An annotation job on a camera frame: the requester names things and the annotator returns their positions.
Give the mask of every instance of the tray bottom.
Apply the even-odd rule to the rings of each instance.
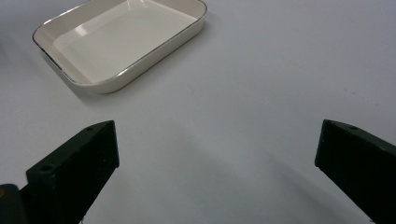
[[[76,82],[114,77],[197,19],[149,0],[128,0],[54,42],[62,69]]]

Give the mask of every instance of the tray rim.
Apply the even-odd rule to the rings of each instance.
[[[202,3],[204,5],[204,13],[202,14],[202,16],[200,18],[198,18],[196,21],[194,21],[193,23],[191,23],[190,25],[188,25],[186,28],[184,28],[183,30],[179,31],[178,33],[176,33],[175,35],[173,35],[172,37],[170,37],[169,39],[167,39],[165,42],[161,43],[161,45],[157,46],[155,49],[149,51],[147,54],[145,54],[143,57],[139,58],[138,60],[134,61],[133,63],[131,63],[130,65],[128,65],[126,68],[124,68],[122,71],[118,72],[116,75],[107,78],[105,80],[101,80],[98,82],[94,82],[94,83],[80,83],[75,81],[73,78],[71,78],[69,75],[67,75],[67,73],[62,69],[62,67],[46,52],[45,49],[43,49],[43,47],[35,40],[35,33],[45,24],[62,17],[63,15],[76,10],[79,7],[82,7],[88,3],[90,3],[92,0],[89,0],[85,3],[82,3],[76,7],[73,7],[71,9],[66,10],[65,12],[59,14],[58,16],[55,16],[45,22],[43,22],[42,24],[40,24],[35,31],[32,34],[32,39],[35,42],[35,44],[45,53],[45,55],[56,65],[56,67],[61,71],[61,73],[70,81],[72,82],[74,85],[76,86],[80,86],[80,87],[95,87],[95,86],[101,86],[101,85],[106,85],[107,83],[111,83],[114,79],[117,79],[118,77],[122,76],[123,74],[125,74],[126,72],[128,72],[129,70],[131,70],[135,65],[137,65],[138,63],[144,61],[149,55],[151,55],[152,53],[154,53],[155,51],[157,51],[158,49],[160,49],[161,47],[165,46],[166,44],[168,44],[169,42],[171,42],[173,39],[175,39],[176,37],[178,37],[180,34],[184,33],[185,31],[189,30],[193,25],[195,25],[196,23],[202,21],[205,19],[206,13],[207,13],[207,4],[203,1],[203,0],[194,0],[194,1],[198,1],[200,3]]]

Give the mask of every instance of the rectangular tray with rounded corners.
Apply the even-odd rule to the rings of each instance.
[[[44,22],[33,40],[76,86],[117,91],[197,35],[201,0],[91,0]]]

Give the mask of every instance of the tabletop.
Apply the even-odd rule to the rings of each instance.
[[[205,2],[198,36],[95,94],[32,40],[83,1],[1,1],[1,183],[114,119],[120,168],[84,223],[370,223],[314,159],[324,119],[396,144],[396,2]]]

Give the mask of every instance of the tray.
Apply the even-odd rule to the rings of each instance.
[[[76,86],[116,91],[197,35],[200,0],[91,0],[46,21],[33,40]]]

